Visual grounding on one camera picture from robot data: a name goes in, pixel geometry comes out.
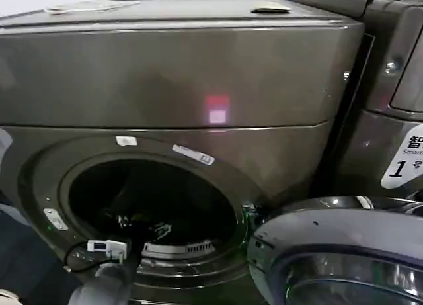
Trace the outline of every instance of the paper on washer top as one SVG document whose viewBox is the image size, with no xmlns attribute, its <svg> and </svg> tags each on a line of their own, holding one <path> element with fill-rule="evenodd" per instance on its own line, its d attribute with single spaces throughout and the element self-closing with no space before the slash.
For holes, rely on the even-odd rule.
<svg viewBox="0 0 423 305">
<path fill-rule="evenodd" d="M 118 9 L 120 7 L 127 7 L 138 3 L 139 1 L 93 0 L 46 7 L 44 11 L 49 14 L 108 11 L 111 9 Z"/>
<path fill-rule="evenodd" d="M 289 13 L 290 11 L 288 6 L 277 2 L 263 2 L 251 10 L 252 13 Z"/>
</svg>

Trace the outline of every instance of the white label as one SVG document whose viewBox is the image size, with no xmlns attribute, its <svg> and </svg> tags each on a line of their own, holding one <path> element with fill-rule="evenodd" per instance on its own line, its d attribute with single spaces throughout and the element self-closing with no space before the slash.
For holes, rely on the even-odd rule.
<svg viewBox="0 0 423 305">
<path fill-rule="evenodd" d="M 137 138 L 135 136 L 117 136 L 116 143 L 120 146 L 137 146 Z"/>
<path fill-rule="evenodd" d="M 175 144 L 172 147 L 172 150 L 175 151 L 176 153 L 195 159 L 196 161 L 199 161 L 200 163 L 206 164 L 207 166 L 211 166 L 215 161 L 215 158 L 210 155 L 193 151 L 193 150 L 190 150 L 189 148 L 185 148 L 180 145 Z"/>
<path fill-rule="evenodd" d="M 423 174 L 423 124 L 408 131 L 381 180 L 383 188 L 402 186 Z"/>
</svg>

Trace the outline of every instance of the washer door opening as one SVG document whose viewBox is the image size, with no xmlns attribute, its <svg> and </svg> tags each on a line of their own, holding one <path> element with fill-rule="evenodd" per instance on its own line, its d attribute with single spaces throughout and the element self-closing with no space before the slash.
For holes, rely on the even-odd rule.
<svg viewBox="0 0 423 305">
<path fill-rule="evenodd" d="M 69 205 L 79 221 L 104 238 L 147 238 L 145 249 L 156 253 L 150 256 L 165 259 L 211 253 L 237 230 L 233 207 L 221 191 L 185 169 L 157 161 L 123 159 L 93 166 L 74 180 Z"/>
</svg>

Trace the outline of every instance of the sticker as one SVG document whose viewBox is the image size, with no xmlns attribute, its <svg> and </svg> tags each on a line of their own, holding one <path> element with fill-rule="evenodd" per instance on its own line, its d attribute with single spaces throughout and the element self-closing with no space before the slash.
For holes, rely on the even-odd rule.
<svg viewBox="0 0 423 305">
<path fill-rule="evenodd" d="M 211 166 L 215 161 L 215 158 L 210 155 L 193 151 L 193 150 L 190 150 L 189 148 L 185 148 L 180 145 L 175 144 L 172 147 L 172 150 L 175 151 L 176 153 L 195 159 L 196 161 L 199 161 L 200 163 L 206 164 L 207 166 Z"/>
<path fill-rule="evenodd" d="M 43 212 L 46 215 L 48 221 L 50 221 L 56 229 L 61 230 L 61 231 L 67 231 L 69 229 L 69 227 L 63 221 L 63 219 L 59 215 L 59 212 L 57 212 L 56 209 L 45 208 L 45 209 L 43 209 Z"/>
<path fill-rule="evenodd" d="M 423 124 L 408 131 L 381 180 L 383 188 L 402 186 L 423 174 Z"/>
<path fill-rule="evenodd" d="M 135 136 L 117 136 L 116 143 L 120 146 L 137 146 L 137 138 Z"/>
<path fill-rule="evenodd" d="M 6 154 L 7 149 L 12 144 L 12 137 L 6 131 L 0 129 L 0 171 L 1 162 Z"/>
</svg>

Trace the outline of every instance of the gray washing machine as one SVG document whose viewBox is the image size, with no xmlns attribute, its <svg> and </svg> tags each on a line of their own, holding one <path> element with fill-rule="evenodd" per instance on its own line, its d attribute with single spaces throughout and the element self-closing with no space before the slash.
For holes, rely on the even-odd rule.
<svg viewBox="0 0 423 305">
<path fill-rule="evenodd" d="M 252 12 L 269 3 L 290 10 Z M 307 196 L 362 23 L 282 0 L 52 11 L 0 20 L 2 191 L 60 257 L 164 226 L 140 302 L 262 302 L 249 235 Z"/>
<path fill-rule="evenodd" d="M 292 1 L 365 24 L 316 191 L 423 200 L 423 0 Z"/>
</svg>

